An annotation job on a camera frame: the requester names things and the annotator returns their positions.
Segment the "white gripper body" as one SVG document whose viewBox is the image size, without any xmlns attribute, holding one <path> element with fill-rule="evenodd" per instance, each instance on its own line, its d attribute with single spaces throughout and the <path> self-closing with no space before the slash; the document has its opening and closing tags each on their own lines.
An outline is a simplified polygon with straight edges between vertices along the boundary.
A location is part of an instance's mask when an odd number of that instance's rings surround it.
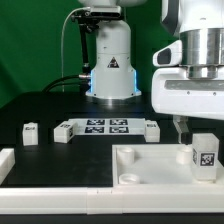
<svg viewBox="0 0 224 224">
<path fill-rule="evenodd" d="M 215 79 L 189 79 L 184 68 L 158 69 L 151 102 L 157 113 L 224 120 L 224 67 Z"/>
</svg>

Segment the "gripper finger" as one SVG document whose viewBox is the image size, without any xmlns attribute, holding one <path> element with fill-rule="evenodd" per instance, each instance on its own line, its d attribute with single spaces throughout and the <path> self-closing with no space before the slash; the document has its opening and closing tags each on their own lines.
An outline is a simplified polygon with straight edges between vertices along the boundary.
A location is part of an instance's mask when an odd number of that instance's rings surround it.
<svg viewBox="0 0 224 224">
<path fill-rule="evenodd" d="M 188 118 L 186 116 L 179 116 L 179 115 L 173 116 L 173 124 L 178 133 L 178 142 L 180 144 L 187 143 L 187 135 L 189 133 L 187 122 Z"/>
</svg>

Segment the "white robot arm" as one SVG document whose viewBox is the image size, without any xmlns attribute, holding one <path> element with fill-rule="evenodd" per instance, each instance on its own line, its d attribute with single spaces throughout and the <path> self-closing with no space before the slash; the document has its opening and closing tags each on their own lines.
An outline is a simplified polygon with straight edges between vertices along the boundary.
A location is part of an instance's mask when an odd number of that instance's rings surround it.
<svg viewBox="0 0 224 224">
<path fill-rule="evenodd" d="M 147 0 L 79 0 L 90 16 L 120 15 L 120 7 Z M 177 117 L 224 120 L 224 0 L 162 0 L 161 23 L 178 40 L 153 55 L 158 67 L 152 77 L 151 103 L 157 113 Z M 101 22 L 97 39 L 97 64 L 92 70 L 87 96 L 101 100 L 130 98 L 129 86 L 118 93 L 109 59 L 121 56 L 115 37 L 103 37 L 109 25 Z"/>
</svg>

